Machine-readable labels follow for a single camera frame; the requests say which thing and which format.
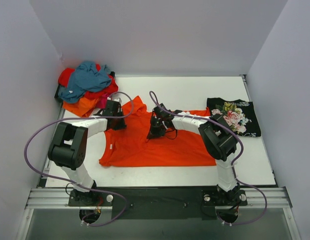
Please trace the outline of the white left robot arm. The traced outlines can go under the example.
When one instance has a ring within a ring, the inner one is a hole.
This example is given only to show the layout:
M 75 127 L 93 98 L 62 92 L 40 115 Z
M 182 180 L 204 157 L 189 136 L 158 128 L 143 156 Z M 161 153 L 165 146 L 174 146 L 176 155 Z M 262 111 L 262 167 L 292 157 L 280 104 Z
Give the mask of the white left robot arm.
M 96 182 L 90 177 L 84 159 L 87 139 L 107 130 L 126 128 L 121 107 L 121 99 L 108 99 L 100 118 L 82 120 L 75 123 L 61 122 L 48 150 L 48 158 L 74 181 L 74 191 L 80 194 L 80 200 L 86 206 L 97 202 L 98 194 L 93 189 Z

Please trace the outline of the red t-shirt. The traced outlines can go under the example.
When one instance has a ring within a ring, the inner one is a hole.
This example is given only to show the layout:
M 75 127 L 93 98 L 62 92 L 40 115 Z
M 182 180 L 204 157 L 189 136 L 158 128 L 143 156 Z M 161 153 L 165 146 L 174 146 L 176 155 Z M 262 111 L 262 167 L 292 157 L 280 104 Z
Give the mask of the red t-shirt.
M 90 91 L 86 91 L 86 93 L 84 94 L 84 97 L 87 98 L 87 99 L 100 99 L 101 96 L 103 94 L 112 94 L 116 91 L 118 91 L 119 87 L 118 85 L 116 84 L 115 82 L 115 72 L 114 71 L 109 71 L 106 66 L 104 65 L 103 68 L 105 70 L 107 70 L 109 72 L 109 78 L 111 79 L 111 84 L 106 87 L 105 89 L 103 89 L 102 91 L 99 91 L 99 92 L 90 92 Z M 68 81 L 69 81 L 69 78 L 71 76 L 71 74 L 75 71 L 74 68 L 66 68 L 62 73 L 61 75 L 59 76 L 58 78 L 58 84 L 59 85 L 62 85 L 63 88 L 64 87 L 67 87 L 67 84 L 68 84 Z

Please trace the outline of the pink t-shirt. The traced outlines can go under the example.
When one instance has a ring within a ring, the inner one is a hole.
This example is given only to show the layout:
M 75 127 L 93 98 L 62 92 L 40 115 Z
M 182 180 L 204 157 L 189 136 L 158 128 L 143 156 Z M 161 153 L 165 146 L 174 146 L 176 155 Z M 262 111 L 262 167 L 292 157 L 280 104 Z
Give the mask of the pink t-shirt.
M 103 94 L 97 103 L 96 107 L 99 109 L 104 109 L 106 107 L 107 99 L 108 99 L 109 94 Z

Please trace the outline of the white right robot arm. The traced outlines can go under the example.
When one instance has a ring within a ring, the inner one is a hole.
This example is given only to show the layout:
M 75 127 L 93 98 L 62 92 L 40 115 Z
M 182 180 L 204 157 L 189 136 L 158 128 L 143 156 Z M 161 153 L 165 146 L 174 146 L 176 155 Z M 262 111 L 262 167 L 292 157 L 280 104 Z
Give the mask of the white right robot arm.
M 218 200 L 224 205 L 233 202 L 236 198 L 234 189 L 239 186 L 232 167 L 238 140 L 232 135 L 232 130 L 223 116 L 198 116 L 180 110 L 170 112 L 160 104 L 152 110 L 147 138 L 150 140 L 163 137 L 169 129 L 201 136 L 208 154 L 216 161 L 217 186 L 220 189 Z

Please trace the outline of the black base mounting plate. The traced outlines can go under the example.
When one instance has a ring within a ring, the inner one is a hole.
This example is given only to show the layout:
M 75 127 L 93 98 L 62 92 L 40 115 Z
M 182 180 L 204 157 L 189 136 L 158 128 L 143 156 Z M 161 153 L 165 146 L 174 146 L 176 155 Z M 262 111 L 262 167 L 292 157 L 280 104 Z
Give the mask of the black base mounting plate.
M 215 220 L 234 222 L 239 207 L 247 206 L 244 190 L 226 193 L 216 186 L 116 187 L 100 192 L 68 193 L 68 205 L 80 207 L 80 219 L 96 223 L 106 209 L 118 220 Z

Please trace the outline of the aluminium front rail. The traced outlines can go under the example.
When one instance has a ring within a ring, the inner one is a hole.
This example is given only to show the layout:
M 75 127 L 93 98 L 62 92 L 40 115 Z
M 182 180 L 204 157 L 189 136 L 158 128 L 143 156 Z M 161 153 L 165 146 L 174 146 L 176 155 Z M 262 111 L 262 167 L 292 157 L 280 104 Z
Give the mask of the aluminium front rail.
M 289 194 L 284 187 L 263 187 L 260 189 L 267 198 L 268 208 L 292 208 Z M 244 188 L 248 208 L 263 208 L 264 197 L 253 188 Z M 94 206 L 70 206 L 69 195 L 63 188 L 33 188 L 30 191 L 26 209 L 83 209 L 92 210 Z

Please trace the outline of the black floral t-shirt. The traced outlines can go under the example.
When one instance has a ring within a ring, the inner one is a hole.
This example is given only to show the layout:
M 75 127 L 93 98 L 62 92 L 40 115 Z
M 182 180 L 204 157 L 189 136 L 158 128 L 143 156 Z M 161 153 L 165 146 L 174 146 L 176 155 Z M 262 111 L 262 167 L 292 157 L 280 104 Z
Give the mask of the black floral t-shirt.
M 261 137 L 261 129 L 252 101 L 227 101 L 220 97 L 207 98 L 211 115 L 222 115 L 232 131 L 242 137 Z

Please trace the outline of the blue t-shirt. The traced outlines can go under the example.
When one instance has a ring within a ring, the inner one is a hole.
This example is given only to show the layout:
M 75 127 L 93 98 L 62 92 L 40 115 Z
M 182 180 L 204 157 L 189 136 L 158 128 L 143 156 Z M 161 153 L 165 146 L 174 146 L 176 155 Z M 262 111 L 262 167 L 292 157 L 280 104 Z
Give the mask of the blue t-shirt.
M 58 92 L 58 97 L 69 104 L 74 104 L 86 92 L 102 91 L 111 84 L 111 78 L 107 73 L 104 68 L 98 70 L 95 62 L 84 61 L 70 75 L 67 86 Z

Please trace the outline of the light orange t-shirt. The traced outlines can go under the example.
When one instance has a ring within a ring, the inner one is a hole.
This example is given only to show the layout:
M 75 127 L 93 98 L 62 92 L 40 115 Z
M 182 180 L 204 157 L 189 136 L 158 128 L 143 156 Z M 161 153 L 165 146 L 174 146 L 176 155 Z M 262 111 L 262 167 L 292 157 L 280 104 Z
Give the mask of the light orange t-shirt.
M 82 97 L 76 103 L 67 103 L 64 101 L 63 108 L 78 117 L 86 118 L 92 114 L 98 102 L 98 98 L 88 99 L 86 97 Z

